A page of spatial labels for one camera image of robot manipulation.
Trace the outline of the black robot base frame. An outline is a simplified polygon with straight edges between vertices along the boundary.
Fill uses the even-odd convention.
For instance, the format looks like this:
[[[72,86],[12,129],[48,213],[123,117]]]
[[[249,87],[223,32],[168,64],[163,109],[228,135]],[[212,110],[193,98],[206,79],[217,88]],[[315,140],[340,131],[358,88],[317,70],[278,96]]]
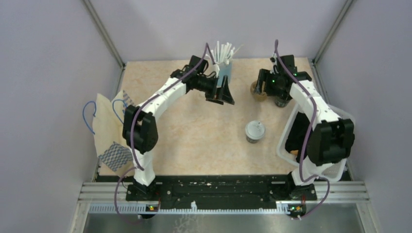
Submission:
[[[192,175],[156,176],[144,187],[132,177],[121,180],[127,201],[153,201],[161,210],[275,209],[278,201],[314,201],[313,184],[303,187],[292,183],[289,175]]]

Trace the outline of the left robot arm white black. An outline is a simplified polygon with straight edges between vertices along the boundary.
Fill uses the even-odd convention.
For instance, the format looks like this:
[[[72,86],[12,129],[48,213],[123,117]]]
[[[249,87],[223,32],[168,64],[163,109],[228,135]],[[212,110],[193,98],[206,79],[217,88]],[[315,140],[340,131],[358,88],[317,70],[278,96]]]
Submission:
[[[156,193],[151,151],[158,142],[157,121],[162,114],[191,90],[203,92],[209,102],[221,105],[235,103],[229,90],[232,66],[216,64],[215,70],[206,74],[208,66],[207,60],[192,56],[189,63],[173,71],[150,98],[137,106],[129,105],[125,110],[122,137],[132,154],[134,184],[143,200],[153,199]]]

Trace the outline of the single white cup lid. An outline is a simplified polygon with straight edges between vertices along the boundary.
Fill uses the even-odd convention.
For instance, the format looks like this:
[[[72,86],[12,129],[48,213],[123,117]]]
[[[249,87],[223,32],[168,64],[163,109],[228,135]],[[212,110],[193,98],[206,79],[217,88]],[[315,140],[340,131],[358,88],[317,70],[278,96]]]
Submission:
[[[266,128],[264,124],[258,120],[250,121],[245,126],[245,134],[258,136],[258,135],[265,135],[265,132],[266,132]]]

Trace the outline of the patterned paper takeout bag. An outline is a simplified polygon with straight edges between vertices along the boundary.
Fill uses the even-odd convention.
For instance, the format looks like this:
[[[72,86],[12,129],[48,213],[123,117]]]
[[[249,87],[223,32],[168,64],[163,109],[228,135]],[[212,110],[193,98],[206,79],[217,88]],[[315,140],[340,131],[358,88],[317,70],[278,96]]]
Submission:
[[[94,136],[94,145],[100,162],[117,176],[130,175],[133,156],[122,136],[125,110],[134,105],[125,90],[109,100],[98,94],[87,102],[82,111],[83,120]]]

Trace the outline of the single dark coffee cup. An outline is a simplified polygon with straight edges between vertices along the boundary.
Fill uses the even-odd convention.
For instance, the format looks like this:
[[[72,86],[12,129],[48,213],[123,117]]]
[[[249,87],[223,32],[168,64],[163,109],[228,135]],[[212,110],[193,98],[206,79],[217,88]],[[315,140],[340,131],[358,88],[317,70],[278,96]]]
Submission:
[[[259,142],[263,137],[264,135],[255,136],[255,135],[246,134],[246,140],[252,144]]]

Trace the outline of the stack of black cups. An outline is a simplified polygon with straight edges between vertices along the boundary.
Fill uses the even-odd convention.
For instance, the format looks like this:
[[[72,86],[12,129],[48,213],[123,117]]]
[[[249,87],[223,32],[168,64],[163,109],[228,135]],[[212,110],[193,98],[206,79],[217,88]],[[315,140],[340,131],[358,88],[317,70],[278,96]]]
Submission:
[[[290,100],[286,99],[279,99],[279,98],[275,98],[274,99],[274,103],[277,107],[279,108],[284,108],[289,104]]]

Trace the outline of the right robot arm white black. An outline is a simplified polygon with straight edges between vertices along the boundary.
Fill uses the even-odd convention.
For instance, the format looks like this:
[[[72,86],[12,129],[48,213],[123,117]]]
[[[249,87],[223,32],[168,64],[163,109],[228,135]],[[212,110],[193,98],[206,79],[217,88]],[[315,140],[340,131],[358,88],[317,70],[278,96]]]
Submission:
[[[317,178],[341,179],[354,144],[355,123],[326,103],[311,76],[297,70],[293,55],[274,54],[270,61],[272,69],[259,71],[254,92],[272,97],[278,107],[295,101],[276,153],[296,166],[287,175],[285,194],[298,200]]]

